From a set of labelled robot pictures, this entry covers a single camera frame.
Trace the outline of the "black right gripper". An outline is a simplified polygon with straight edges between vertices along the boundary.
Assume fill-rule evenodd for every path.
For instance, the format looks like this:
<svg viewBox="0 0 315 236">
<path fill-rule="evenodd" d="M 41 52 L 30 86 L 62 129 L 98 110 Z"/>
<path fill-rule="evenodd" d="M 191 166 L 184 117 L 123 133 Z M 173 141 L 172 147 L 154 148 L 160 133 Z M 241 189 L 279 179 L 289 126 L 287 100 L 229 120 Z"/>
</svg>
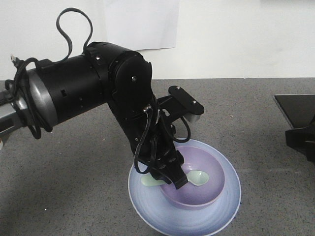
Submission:
<svg viewBox="0 0 315 236">
<path fill-rule="evenodd" d="M 295 128 L 285 132 L 286 145 L 306 156 L 310 162 L 315 161 L 315 125 Z"/>
</svg>

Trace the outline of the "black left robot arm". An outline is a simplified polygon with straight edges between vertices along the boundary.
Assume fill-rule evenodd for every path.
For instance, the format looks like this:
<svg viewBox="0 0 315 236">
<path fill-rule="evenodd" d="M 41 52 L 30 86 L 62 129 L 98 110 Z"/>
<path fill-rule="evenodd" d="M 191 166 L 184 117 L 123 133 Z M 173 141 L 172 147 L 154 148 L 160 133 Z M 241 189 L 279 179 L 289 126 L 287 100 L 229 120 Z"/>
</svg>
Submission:
<svg viewBox="0 0 315 236">
<path fill-rule="evenodd" d="M 52 128 L 104 103 L 126 134 L 134 163 L 144 174 L 184 186 L 184 158 L 175 149 L 173 121 L 185 110 L 173 96 L 156 98 L 152 65 L 143 56 L 107 42 L 93 42 L 81 55 L 52 62 L 11 57 L 17 69 L 0 93 L 0 134 L 27 127 L 36 139 Z"/>
</svg>

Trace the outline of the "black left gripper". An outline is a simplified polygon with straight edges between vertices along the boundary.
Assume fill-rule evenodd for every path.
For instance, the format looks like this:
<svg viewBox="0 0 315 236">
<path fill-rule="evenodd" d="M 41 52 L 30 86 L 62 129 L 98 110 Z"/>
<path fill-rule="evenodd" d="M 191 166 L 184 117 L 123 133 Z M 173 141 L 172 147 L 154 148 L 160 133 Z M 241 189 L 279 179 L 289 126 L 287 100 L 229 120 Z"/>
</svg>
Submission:
<svg viewBox="0 0 315 236">
<path fill-rule="evenodd" d="M 173 182 L 180 189 L 188 179 L 182 169 L 184 158 L 174 145 L 175 141 L 183 140 L 176 139 L 174 134 L 175 129 L 165 122 L 154 127 L 147 124 L 135 148 L 134 168 L 143 175 L 150 173 L 155 180 Z"/>
</svg>

